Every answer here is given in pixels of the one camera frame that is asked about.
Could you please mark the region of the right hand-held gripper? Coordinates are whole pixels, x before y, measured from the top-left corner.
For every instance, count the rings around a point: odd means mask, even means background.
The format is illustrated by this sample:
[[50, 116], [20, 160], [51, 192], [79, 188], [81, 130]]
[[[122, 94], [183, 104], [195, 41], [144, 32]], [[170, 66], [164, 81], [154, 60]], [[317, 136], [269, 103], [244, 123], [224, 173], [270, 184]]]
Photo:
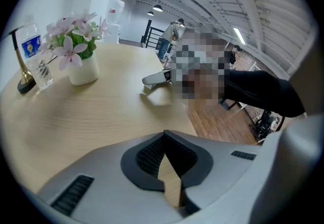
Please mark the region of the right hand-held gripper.
[[208, 74], [224, 74], [228, 60], [223, 40], [183, 40], [172, 54], [172, 70], [161, 70], [142, 79], [144, 85], [157, 85], [172, 80], [173, 74], [190, 70], [207, 70]]

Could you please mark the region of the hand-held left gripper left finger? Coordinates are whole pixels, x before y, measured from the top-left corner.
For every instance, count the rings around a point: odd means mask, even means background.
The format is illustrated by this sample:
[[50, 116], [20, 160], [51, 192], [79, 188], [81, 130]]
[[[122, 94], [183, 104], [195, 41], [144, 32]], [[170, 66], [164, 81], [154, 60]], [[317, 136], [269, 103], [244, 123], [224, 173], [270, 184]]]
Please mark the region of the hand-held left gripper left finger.
[[53, 176], [38, 196], [69, 219], [181, 219], [158, 179], [163, 133], [97, 148]]

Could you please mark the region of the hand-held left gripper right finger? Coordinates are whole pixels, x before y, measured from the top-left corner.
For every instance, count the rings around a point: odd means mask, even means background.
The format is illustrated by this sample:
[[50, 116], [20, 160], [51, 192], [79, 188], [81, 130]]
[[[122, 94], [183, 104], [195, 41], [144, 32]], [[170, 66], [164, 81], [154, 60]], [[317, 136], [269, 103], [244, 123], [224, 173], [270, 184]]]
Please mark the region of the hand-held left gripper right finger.
[[164, 131], [163, 147], [181, 180], [179, 211], [189, 216], [224, 195], [248, 170], [261, 147]]

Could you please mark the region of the person's right forearm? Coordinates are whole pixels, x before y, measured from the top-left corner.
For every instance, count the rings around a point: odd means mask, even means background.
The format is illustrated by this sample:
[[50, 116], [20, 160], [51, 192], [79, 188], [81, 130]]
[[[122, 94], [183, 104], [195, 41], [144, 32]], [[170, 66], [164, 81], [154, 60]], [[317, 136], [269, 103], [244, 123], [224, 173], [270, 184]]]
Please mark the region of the person's right forearm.
[[293, 86], [263, 70], [229, 70], [224, 77], [223, 98], [289, 118], [305, 113]]

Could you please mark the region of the white side table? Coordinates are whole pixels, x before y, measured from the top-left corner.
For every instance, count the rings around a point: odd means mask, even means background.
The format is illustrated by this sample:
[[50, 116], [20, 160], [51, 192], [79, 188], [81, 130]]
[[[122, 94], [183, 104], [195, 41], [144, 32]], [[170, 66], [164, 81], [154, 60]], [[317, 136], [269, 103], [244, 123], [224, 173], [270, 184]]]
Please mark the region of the white side table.
[[163, 62], [167, 63], [169, 61], [169, 59], [171, 58], [171, 55], [176, 51], [178, 43], [179, 42], [176, 40], [171, 41], [171, 43], [169, 44], [169, 47], [164, 55]]

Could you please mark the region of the black metal railing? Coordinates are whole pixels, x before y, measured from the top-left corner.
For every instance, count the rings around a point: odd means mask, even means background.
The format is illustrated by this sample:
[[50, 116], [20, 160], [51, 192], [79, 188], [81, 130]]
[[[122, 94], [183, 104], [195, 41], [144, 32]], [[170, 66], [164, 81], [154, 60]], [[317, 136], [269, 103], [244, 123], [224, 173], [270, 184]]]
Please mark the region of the black metal railing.
[[158, 50], [162, 40], [162, 33], [164, 32], [161, 29], [151, 26], [152, 20], [148, 20], [144, 35], [141, 37], [141, 45], [143, 48], [151, 48]]

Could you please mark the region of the black equipment pile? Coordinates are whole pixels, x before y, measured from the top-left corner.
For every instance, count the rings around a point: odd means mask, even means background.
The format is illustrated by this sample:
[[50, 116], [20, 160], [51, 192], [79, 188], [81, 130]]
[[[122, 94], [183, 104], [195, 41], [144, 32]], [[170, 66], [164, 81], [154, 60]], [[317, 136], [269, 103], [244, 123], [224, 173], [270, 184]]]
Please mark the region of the black equipment pile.
[[279, 131], [285, 117], [272, 116], [272, 112], [264, 110], [252, 126], [252, 133], [257, 143], [261, 143], [272, 132]]

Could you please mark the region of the white water dispenser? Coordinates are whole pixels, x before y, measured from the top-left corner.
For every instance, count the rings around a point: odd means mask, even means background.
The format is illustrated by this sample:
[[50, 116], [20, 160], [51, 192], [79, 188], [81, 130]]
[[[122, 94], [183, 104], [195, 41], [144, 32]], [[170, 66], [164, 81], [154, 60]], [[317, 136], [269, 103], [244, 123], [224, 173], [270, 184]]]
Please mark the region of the white water dispenser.
[[107, 24], [107, 31], [104, 33], [103, 42], [105, 43], [119, 43], [120, 25], [109, 23]]

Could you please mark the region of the pink flowers in white pot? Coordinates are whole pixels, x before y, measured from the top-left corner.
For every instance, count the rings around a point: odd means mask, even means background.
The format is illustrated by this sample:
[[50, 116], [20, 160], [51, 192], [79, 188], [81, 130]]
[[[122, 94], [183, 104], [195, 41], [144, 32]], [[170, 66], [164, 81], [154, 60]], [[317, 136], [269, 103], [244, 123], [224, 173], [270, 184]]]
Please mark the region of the pink flowers in white pot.
[[45, 43], [38, 48], [39, 52], [60, 59], [59, 70], [67, 70], [69, 81], [75, 86], [92, 83], [99, 77], [96, 41], [110, 36], [110, 32], [106, 19], [100, 18], [96, 23], [96, 16], [84, 9], [49, 24]]

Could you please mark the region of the long ceiling light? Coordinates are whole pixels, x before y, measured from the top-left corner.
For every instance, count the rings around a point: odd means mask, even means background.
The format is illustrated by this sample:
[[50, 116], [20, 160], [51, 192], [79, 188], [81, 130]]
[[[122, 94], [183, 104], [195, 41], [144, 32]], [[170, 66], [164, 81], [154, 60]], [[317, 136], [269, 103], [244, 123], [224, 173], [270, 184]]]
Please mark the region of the long ceiling light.
[[237, 35], [239, 41], [240, 41], [243, 45], [245, 45], [246, 42], [245, 42], [245, 40], [244, 40], [244, 38], [243, 38], [243, 36], [242, 36], [240, 30], [239, 30], [238, 28], [235, 28], [235, 27], [233, 28], [233, 30], [234, 30], [234, 32], [236, 33], [236, 35]]

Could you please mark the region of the white shade table lamp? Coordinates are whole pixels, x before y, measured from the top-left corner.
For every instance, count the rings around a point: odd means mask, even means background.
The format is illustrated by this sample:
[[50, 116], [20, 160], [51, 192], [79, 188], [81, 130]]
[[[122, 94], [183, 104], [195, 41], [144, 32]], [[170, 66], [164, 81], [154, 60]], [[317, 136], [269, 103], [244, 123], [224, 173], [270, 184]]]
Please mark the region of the white shade table lamp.
[[23, 59], [21, 57], [19, 48], [18, 48], [18, 43], [17, 43], [17, 38], [16, 38], [16, 32], [20, 29], [22, 29], [24, 27], [24, 25], [21, 25], [15, 29], [13, 29], [12, 31], [10, 31], [9, 33], [7, 33], [5, 35], [4, 38], [10, 36], [13, 46], [14, 46], [14, 50], [15, 50], [15, 54], [18, 60], [18, 64], [19, 64], [19, 68], [20, 68], [20, 72], [21, 72], [21, 79], [19, 80], [18, 84], [17, 84], [17, 90], [20, 94], [24, 95], [26, 93], [28, 93], [35, 85], [36, 82], [32, 76], [32, 73], [30, 72], [30, 70], [27, 68], [27, 66], [25, 65], [25, 63], [23, 62]]

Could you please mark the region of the clear plastic water bottle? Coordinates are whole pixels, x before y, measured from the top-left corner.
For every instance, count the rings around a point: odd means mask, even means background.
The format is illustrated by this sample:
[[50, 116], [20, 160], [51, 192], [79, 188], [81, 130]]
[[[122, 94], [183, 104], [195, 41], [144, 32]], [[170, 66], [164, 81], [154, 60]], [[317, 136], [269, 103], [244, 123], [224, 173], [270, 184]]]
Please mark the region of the clear plastic water bottle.
[[30, 70], [38, 88], [43, 91], [53, 83], [53, 78], [46, 58], [39, 50], [42, 45], [42, 37], [32, 14], [26, 15], [20, 38], [24, 57], [26, 58], [26, 66]]

